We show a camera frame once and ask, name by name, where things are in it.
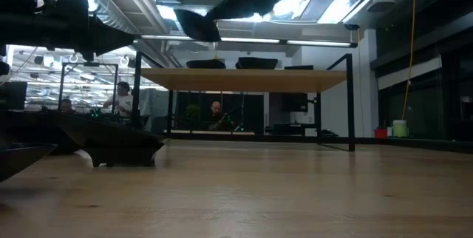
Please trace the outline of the grey cloth partition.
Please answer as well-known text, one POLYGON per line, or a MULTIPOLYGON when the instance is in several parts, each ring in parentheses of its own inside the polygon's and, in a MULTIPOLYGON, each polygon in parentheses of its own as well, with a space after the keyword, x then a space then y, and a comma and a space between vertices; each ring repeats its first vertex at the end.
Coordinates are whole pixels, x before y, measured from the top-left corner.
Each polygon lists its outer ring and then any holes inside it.
POLYGON ((144 129, 162 132, 166 128, 169 92, 156 89, 140 90, 140 114, 147 119, 144 129))

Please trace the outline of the low black desk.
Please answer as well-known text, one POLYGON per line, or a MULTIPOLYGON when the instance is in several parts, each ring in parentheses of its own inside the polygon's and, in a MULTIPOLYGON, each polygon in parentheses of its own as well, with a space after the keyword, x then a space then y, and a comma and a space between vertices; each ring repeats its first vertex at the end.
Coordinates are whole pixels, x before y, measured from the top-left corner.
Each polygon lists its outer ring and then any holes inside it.
POLYGON ((314 123, 275 123, 271 126, 266 126, 265 133, 285 136, 338 137, 335 132, 329 129, 319 131, 314 123))

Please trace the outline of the black glossy leaf-shaped plate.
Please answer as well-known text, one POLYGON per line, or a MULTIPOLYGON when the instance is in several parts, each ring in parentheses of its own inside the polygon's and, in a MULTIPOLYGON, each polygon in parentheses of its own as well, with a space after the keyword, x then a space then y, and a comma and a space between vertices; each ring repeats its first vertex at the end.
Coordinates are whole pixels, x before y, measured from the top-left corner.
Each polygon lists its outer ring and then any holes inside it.
POLYGON ((202 42, 221 41, 217 25, 212 19, 184 9, 174 9, 174 14, 189 38, 202 42))
POLYGON ((235 64, 237 69, 275 69, 277 58, 240 57, 235 64))
POLYGON ((218 59, 187 61, 189 69, 225 69, 226 65, 218 59))
POLYGON ((0 183, 47 156, 56 147, 51 143, 0 144, 0 183))

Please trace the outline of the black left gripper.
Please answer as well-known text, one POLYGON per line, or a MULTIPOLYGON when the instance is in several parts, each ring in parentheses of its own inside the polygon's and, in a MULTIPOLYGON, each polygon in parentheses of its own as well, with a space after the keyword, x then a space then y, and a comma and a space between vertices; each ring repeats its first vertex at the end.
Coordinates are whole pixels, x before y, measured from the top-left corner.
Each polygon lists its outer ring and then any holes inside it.
POLYGON ((127 47, 135 40, 133 34, 110 27, 93 16, 38 15, 35 17, 35 35, 41 46, 70 48, 82 54, 86 61, 93 61, 94 54, 103 55, 127 47))

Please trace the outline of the black metal rack frame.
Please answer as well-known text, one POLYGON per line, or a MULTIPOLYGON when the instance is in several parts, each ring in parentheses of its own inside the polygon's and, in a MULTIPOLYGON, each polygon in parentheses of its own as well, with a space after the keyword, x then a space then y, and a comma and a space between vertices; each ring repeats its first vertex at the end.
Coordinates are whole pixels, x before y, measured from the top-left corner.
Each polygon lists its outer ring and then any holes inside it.
POLYGON ((63 62, 61 68, 61 79, 60 79, 60 86, 59 86, 59 98, 58 98, 58 109, 62 107, 62 100, 63 100, 63 91, 64 91, 64 79, 70 73, 74 72, 75 68, 78 66, 84 67, 114 67, 115 71, 112 73, 114 75, 114 84, 113 84, 113 94, 112 94, 112 114, 115 113, 115 99, 116 99, 116 91, 118 87, 118 68, 117 64, 101 64, 99 62, 82 62, 82 63, 72 63, 72 62, 63 62))

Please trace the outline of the green background plant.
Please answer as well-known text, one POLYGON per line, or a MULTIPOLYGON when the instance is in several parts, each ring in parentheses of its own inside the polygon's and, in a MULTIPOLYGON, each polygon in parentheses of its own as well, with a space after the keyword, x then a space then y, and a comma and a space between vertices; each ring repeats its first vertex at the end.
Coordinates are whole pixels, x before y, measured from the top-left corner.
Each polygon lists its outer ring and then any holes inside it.
POLYGON ((201 116, 201 108, 197 104, 189 104, 186 107, 186 117, 188 119, 198 120, 201 116))

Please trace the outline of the green white wipes canister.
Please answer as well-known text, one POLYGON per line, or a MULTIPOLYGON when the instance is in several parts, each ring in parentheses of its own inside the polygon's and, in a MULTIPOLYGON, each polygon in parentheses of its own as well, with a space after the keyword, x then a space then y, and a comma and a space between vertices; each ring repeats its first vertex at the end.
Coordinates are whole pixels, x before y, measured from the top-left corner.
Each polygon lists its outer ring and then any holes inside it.
POLYGON ((407 122, 405 120, 394 120, 392 122, 392 134, 394 137, 407 137, 407 122))

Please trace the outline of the person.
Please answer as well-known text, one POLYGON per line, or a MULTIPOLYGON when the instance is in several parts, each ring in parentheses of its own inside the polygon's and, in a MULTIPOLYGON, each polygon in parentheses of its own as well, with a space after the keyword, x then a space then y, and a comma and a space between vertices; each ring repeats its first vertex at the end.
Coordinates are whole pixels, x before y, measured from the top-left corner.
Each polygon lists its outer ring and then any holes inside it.
POLYGON ((222 112, 221 103, 214 101, 211 105, 211 116, 208 120, 207 130, 217 132, 231 132, 235 128, 228 113, 222 112))
POLYGON ((121 117, 130 118, 132 116, 133 96, 131 95, 130 85, 127 82, 118 82, 115 98, 109 97, 103 104, 103 107, 108 108, 112 105, 115 106, 121 117))
POLYGON ((72 113, 72 114, 75 113, 75 110, 72 106, 72 101, 68 98, 65 98, 65 99, 61 100, 61 105, 60 105, 59 110, 61 112, 65 112, 65 113, 72 113))

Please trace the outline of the silver spiral ventilation duct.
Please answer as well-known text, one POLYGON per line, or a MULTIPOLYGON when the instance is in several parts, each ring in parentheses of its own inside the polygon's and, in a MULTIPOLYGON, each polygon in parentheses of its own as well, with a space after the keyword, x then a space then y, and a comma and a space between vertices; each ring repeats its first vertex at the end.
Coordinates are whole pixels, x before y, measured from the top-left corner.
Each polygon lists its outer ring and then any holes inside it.
POLYGON ((89 12, 96 13, 104 24, 127 33, 139 33, 138 28, 131 23, 113 0, 88 0, 88 3, 89 12))

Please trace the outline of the wooden shelf black frame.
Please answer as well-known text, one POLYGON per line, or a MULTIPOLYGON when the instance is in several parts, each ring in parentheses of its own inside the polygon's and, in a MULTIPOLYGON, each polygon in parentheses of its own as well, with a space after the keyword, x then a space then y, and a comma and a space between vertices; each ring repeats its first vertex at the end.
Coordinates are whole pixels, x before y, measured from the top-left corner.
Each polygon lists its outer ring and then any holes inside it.
POLYGON ((136 72, 166 88, 180 91, 295 92, 321 94, 347 82, 347 137, 315 137, 320 144, 347 144, 355 151, 353 55, 344 54, 325 70, 284 69, 166 69, 145 68, 136 72))

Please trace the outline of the black wall-mounted screen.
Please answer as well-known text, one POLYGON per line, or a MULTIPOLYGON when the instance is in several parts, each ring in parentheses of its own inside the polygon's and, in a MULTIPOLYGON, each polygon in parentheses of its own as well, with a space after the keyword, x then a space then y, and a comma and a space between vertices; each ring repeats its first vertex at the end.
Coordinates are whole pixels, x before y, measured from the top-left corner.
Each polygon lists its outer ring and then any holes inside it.
POLYGON ((307 112, 307 93, 282 93, 283 112, 307 112))

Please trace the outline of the long tube light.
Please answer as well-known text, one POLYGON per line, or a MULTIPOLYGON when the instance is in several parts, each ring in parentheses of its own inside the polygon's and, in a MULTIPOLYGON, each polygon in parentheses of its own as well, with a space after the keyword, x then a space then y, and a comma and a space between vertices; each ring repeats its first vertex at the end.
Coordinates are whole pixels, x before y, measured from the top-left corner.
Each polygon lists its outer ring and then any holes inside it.
MULTIPOLYGON (((184 35, 135 35, 135 40, 160 40, 160 41, 193 41, 196 39, 184 35)), ((222 43, 245 43, 245 44, 278 44, 290 46, 307 46, 307 47, 339 47, 339 48, 355 48, 358 43, 340 42, 340 41, 312 41, 312 40, 286 40, 273 38, 238 38, 238 37, 221 37, 222 43)))

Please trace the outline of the dark computer monitor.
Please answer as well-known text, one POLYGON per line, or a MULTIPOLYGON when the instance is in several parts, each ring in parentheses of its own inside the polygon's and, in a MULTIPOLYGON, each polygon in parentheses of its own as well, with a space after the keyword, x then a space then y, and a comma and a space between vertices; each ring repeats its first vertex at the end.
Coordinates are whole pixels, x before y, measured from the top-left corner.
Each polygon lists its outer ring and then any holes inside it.
POLYGON ((22 110, 25 106, 27 82, 4 82, 0 86, 0 110, 22 110))

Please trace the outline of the black glossy wavy-edged plate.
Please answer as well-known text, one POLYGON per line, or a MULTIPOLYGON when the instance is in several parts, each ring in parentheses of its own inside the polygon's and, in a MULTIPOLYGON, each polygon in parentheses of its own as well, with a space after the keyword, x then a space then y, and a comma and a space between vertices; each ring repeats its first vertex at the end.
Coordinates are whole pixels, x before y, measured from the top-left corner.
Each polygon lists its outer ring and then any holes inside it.
POLYGON ((0 111, 0 140, 55 144, 51 154, 72 154, 81 148, 46 112, 0 111))

